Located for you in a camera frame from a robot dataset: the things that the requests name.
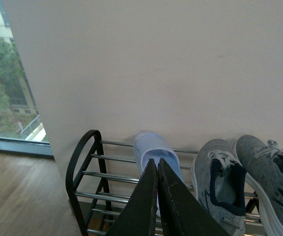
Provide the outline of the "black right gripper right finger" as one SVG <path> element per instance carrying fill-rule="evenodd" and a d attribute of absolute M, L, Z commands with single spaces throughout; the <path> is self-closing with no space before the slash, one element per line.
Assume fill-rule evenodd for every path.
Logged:
<path fill-rule="evenodd" d="M 165 236 L 227 236 L 162 158 L 158 164 L 158 202 Z"/>

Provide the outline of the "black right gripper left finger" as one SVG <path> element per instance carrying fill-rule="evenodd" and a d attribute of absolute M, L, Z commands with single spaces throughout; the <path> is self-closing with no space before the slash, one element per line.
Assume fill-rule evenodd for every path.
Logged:
<path fill-rule="evenodd" d="M 157 180 L 157 167 L 150 159 L 127 205 L 106 232 L 107 236 L 155 235 Z"/>

